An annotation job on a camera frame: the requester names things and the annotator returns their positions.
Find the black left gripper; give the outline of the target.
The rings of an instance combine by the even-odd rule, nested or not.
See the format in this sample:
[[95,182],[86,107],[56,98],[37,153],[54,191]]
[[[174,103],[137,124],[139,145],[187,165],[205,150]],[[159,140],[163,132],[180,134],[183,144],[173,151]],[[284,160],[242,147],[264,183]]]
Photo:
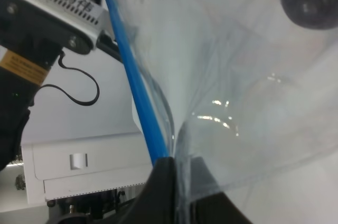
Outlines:
[[[25,67],[38,66],[48,73],[64,47],[63,38],[61,31],[1,31],[1,46],[18,55],[17,62],[24,62]],[[29,106],[43,81],[29,79],[12,66],[1,66],[1,170],[18,153]]]

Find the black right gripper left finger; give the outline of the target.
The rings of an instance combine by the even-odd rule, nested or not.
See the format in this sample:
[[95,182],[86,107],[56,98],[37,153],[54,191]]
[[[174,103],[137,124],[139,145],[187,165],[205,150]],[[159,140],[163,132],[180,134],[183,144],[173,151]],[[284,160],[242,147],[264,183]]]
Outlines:
[[172,157],[159,158],[124,223],[174,223],[176,168]]

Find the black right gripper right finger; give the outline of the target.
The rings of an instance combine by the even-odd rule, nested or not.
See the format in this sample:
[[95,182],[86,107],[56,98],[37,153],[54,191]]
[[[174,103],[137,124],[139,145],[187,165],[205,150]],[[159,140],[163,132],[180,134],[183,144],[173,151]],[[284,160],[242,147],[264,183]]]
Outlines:
[[202,157],[191,161],[190,223],[251,223],[220,190]]

